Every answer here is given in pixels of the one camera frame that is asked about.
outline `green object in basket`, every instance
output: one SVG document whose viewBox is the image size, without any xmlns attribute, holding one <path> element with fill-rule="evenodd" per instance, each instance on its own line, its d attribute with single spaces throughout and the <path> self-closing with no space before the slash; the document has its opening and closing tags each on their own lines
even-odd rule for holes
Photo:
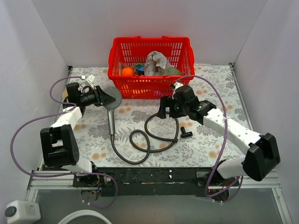
<svg viewBox="0 0 299 224">
<path fill-rule="evenodd" d="M 181 74 L 182 74 L 181 71 L 174 67 L 167 68 L 163 72 L 163 75 L 168 75 L 168 76 L 180 76 Z"/>
</svg>

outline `metal frame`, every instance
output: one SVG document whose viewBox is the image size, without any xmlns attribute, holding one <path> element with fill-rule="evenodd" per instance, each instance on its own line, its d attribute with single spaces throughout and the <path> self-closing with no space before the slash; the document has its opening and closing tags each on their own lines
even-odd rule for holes
<svg viewBox="0 0 299 224">
<path fill-rule="evenodd" d="M 236 74 L 234 71 L 234 64 L 229 63 L 230 70 L 233 75 L 233 79 L 237 88 L 237 91 L 239 93 L 242 106 L 244 108 L 246 118 L 249 124 L 249 127 L 251 130 L 253 130 L 252 123 L 249 118 L 249 114 L 247 111 L 247 107 L 245 105 L 242 93 L 240 91 L 239 84 L 237 82 Z M 69 67 L 69 75 L 71 75 L 72 67 Z M 60 174 L 60 173 L 69 173 L 69 171 L 41 171 L 43 167 L 43 159 L 40 163 L 40 171 L 34 171 L 34 174 L 43 174 L 43 175 L 54 175 L 54 174 Z M 37 193 L 39 189 L 88 189 L 91 190 L 93 188 L 90 187 L 73 187 L 74 177 L 72 175 L 66 175 L 62 177 L 55 177 L 55 178 L 36 178 L 32 177 L 28 184 L 28 190 L 26 195 L 26 201 L 35 202 Z M 210 189 L 219 189 L 219 187 L 209 187 Z M 282 221 L 284 224 L 290 224 L 292 223 L 289 212 L 287 210 L 282 192 L 281 192 L 281 186 L 280 182 L 278 180 L 278 176 L 275 172 L 275 170 L 271 171 L 261 182 L 256 182 L 249 177 L 245 176 L 243 178 L 243 184 L 241 188 L 271 188 L 273 191 L 273 195 L 276 200 L 276 204 L 280 213 L 280 216 L 282 218 Z"/>
</svg>

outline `cable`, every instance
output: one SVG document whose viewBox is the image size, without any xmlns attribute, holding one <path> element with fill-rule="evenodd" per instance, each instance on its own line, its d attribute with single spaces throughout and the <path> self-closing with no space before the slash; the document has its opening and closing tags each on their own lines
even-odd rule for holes
<svg viewBox="0 0 299 224">
<path fill-rule="evenodd" d="M 32 174 L 28 171 L 26 171 L 23 167 L 20 166 L 20 164 L 18 163 L 17 159 L 15 158 L 15 155 L 14 155 L 14 140 L 17 136 L 17 134 L 20 132 L 21 129 L 23 129 L 23 127 L 27 126 L 28 124 L 34 122 L 34 121 L 37 121 L 37 120 L 41 120 L 41 119 L 45 119 L 45 118 L 51 118 L 51 117 L 55 117 L 55 116 L 59 116 L 59 115 L 62 115 L 62 114 L 66 114 L 67 112 L 69 111 L 72 111 L 76 108 L 76 104 L 74 103 L 66 103 L 66 102 L 61 102 L 59 100 L 56 100 L 53 95 L 52 95 L 52 91 L 53 91 L 53 88 L 55 87 L 55 85 L 63 80 L 66 80 L 66 79 L 71 79 L 71 78 L 82 78 L 81 76 L 74 76 L 74 77 L 66 77 L 66 78 L 61 78 L 59 80 L 57 80 L 50 88 L 50 97 L 52 100 L 54 100 L 55 102 L 59 103 L 59 104 L 63 104 L 63 105 L 72 105 L 73 107 L 71 109 L 69 109 L 68 111 L 64 111 L 64 112 L 60 112 L 60 113 L 55 113 L 55 114 L 51 114 L 51 115 L 46 115 L 46 116 L 42 116 L 42 117 L 39 117 L 39 118 L 35 118 L 35 119 L 32 119 L 30 121 L 27 121 L 25 124 L 23 124 L 22 126 L 20 126 L 16 132 L 14 133 L 11 141 L 10 141 L 10 154 L 11 154 L 11 157 L 15 163 L 15 165 L 17 166 L 17 168 L 22 171 L 23 173 L 29 175 L 29 176 L 34 176 L 34 177 L 58 177 L 58 176 L 66 176 L 66 175 L 75 175 L 76 173 L 67 173 L 67 174 L 56 174 L 56 175 L 37 175 L 37 174 Z M 108 208 L 110 207 L 114 201 L 116 200 L 116 196 L 118 194 L 118 186 L 117 186 L 117 182 L 116 180 L 110 176 L 110 175 L 107 175 L 107 174 L 102 174 L 102 173 L 80 173 L 80 174 L 84 174 L 84 175 L 100 175 L 100 176 L 105 176 L 105 177 L 110 177 L 111 180 L 114 182 L 115 184 L 115 196 L 112 200 L 112 202 L 107 205 L 107 206 L 99 206 L 99 205 L 96 205 L 96 204 L 93 204 L 93 203 L 90 203 L 91 205 L 94 205 L 95 207 L 98 207 L 98 208 L 101 208 L 101 209 L 105 209 L 105 208 Z"/>
<path fill-rule="evenodd" d="M 105 216 L 103 216 L 102 214 L 92 211 L 92 210 L 79 210 L 76 212 L 73 212 L 69 215 L 67 215 L 66 217 L 64 217 L 58 224 L 68 224 L 70 221 L 81 217 L 81 216 L 94 216 L 97 217 L 101 220 L 103 220 L 106 224 L 112 224 Z"/>
<path fill-rule="evenodd" d="M 129 137 L 129 141 L 130 143 L 132 144 L 132 146 L 134 146 L 136 149 L 142 151 L 142 152 L 146 152 L 146 155 L 145 157 L 140 160 L 140 161 L 137 161 L 137 162 L 133 162 L 133 161 L 130 161 L 130 160 L 127 160 L 126 158 L 124 158 L 116 149 L 115 147 L 115 144 L 114 144 L 114 134 L 112 134 L 110 136 L 110 140 L 111 140 L 111 145 L 112 145 L 112 148 L 114 150 L 114 152 L 117 154 L 118 157 L 120 157 L 123 161 L 129 163 L 129 164 L 132 164 L 132 165 L 137 165 L 137 164 L 140 164 L 140 163 L 143 163 L 144 161 L 147 160 L 147 158 L 149 157 L 150 153 L 159 153 L 159 152 L 162 152 L 162 151 L 165 151 L 169 148 L 171 148 L 174 143 L 178 142 L 178 132 L 179 132 L 179 123 L 178 123 L 178 119 L 175 118 L 175 121 L 176 121 L 176 134 L 174 136 L 174 139 L 165 139 L 165 138 L 161 138 L 161 137 L 158 137 L 158 136 L 155 136 L 153 135 L 152 133 L 149 132 L 148 130 L 148 123 L 154 118 L 157 116 L 157 113 L 151 115 L 149 118 L 146 119 L 145 123 L 144 123 L 144 130 L 145 132 L 152 138 L 154 139 L 158 139 L 158 140 L 161 140 L 161 141 L 171 141 L 171 144 L 169 144 L 168 146 L 164 147 L 164 148 L 161 148 L 161 149 L 154 149 L 154 150 L 151 150 L 150 149 L 150 140 L 149 140 L 149 137 L 147 136 L 147 134 L 142 131 L 142 130 L 134 130 L 131 132 L 130 134 L 130 137 Z M 135 133 L 141 133 L 144 137 L 145 137 L 145 140 L 146 140 L 146 144 L 147 144 L 147 149 L 144 149 L 144 148 L 140 148 L 139 146 L 137 146 L 134 142 L 133 142 L 133 135 Z"/>
<path fill-rule="evenodd" d="M 217 97 L 218 97 L 219 100 L 220 100 L 220 103 L 221 103 L 222 108 L 223 108 L 223 116 L 226 118 L 227 116 L 226 116 L 226 108 L 225 108 L 224 102 L 223 102 L 223 100 L 222 100 L 222 98 L 221 98 L 219 92 L 218 92 L 218 91 L 216 90 L 216 88 L 213 86 L 213 84 L 212 84 L 209 80 L 207 80 L 206 78 L 203 78 L 203 77 L 200 77 L 200 76 L 193 76 L 193 75 L 183 76 L 183 77 L 177 79 L 176 82 L 178 82 L 179 80 L 181 80 L 181 79 L 183 79 L 183 78 L 187 78 L 187 77 L 196 77 L 196 78 L 202 79 L 202 80 L 204 80 L 205 82 L 207 82 L 207 83 L 212 87 L 212 89 L 215 91 Z M 218 166 L 218 164 L 219 164 L 219 161 L 220 161 L 220 158 L 221 158 L 221 156 L 222 156 L 223 150 L 224 150 L 224 148 L 225 148 L 226 141 L 227 141 L 227 139 L 228 139 L 228 120 L 227 120 L 227 119 L 224 120 L 224 124 L 225 124 L 225 130 L 224 130 L 224 139 L 223 139 L 222 147 L 221 147 L 221 150 L 220 150 L 220 152 L 219 152 L 219 155 L 218 155 L 218 157 L 217 157 L 217 159 L 216 159 L 215 165 L 214 165 L 213 168 L 212 168 L 212 172 L 211 172 L 211 174 L 210 174 L 210 176 L 209 176 L 209 178 L 208 178 L 208 180 L 207 180 L 207 182 L 206 182 L 205 192 L 206 192 L 206 196 L 207 196 L 207 197 L 215 197 L 215 196 L 217 196 L 217 195 L 223 193 L 224 191 L 226 191 L 226 190 L 228 190 L 229 188 L 231 188 L 231 187 L 238 181 L 238 179 L 240 178 L 239 176 L 236 177 L 236 179 L 235 179 L 230 185 L 228 185 L 226 188 L 220 190 L 219 192 L 217 192 L 217 193 L 215 193 L 215 194 L 210 195 L 210 194 L 208 193 L 208 189 L 209 189 L 209 185 L 210 185 L 211 179 L 212 179 L 212 177 L 213 177 L 213 175 L 214 175 L 214 173 L 215 173 L 215 171 L 216 171 L 216 169 L 217 169 L 217 166 Z M 229 198 L 228 200 L 223 201 L 223 202 L 229 202 L 230 200 L 232 200 L 232 199 L 237 195 L 237 193 L 239 192 L 239 190 L 240 190 L 240 188 L 241 188 L 241 184 L 242 184 L 242 182 L 243 182 L 243 177 L 241 177 L 241 181 L 240 181 L 239 188 L 238 188 L 238 190 L 235 192 L 235 194 L 234 194 L 231 198 Z"/>
</svg>

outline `shower head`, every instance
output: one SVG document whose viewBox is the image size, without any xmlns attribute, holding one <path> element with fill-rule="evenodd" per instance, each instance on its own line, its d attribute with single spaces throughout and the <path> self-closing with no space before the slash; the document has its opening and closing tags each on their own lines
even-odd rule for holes
<svg viewBox="0 0 299 224">
<path fill-rule="evenodd" d="M 104 106 L 108 112 L 109 134 L 111 135 L 115 134 L 114 110 L 121 104 L 121 92 L 114 86 L 109 86 L 103 91 L 111 97 L 115 98 L 114 102 Z"/>
</svg>

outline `orange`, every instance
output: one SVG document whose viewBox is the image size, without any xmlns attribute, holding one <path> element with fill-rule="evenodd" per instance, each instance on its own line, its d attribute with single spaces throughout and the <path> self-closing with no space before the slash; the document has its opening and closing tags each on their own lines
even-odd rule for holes
<svg viewBox="0 0 299 224">
<path fill-rule="evenodd" d="M 130 67 L 126 67 L 121 71 L 122 76 L 132 76 L 134 75 L 134 70 Z"/>
</svg>

